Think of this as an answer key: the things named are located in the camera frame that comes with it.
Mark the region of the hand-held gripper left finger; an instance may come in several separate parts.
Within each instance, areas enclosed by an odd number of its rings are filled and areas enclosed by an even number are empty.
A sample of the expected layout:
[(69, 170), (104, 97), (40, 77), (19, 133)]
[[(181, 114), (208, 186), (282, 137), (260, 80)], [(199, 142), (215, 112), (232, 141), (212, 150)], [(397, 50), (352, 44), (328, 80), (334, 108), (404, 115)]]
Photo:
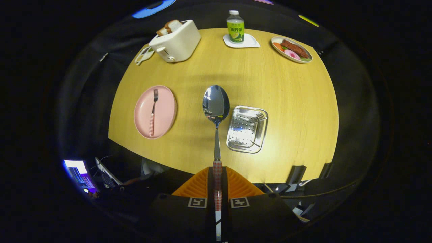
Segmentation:
[(212, 169), (190, 177), (173, 193), (160, 193), (148, 210), (148, 233), (156, 242), (216, 242)]

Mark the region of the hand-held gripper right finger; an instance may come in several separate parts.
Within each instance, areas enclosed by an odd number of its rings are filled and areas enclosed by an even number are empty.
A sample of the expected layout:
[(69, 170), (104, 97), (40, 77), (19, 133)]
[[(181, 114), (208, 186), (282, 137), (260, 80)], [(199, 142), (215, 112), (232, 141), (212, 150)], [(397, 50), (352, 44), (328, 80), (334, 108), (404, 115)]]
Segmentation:
[(227, 242), (284, 242), (301, 221), (276, 193), (265, 194), (229, 167), (221, 176), (221, 237)]

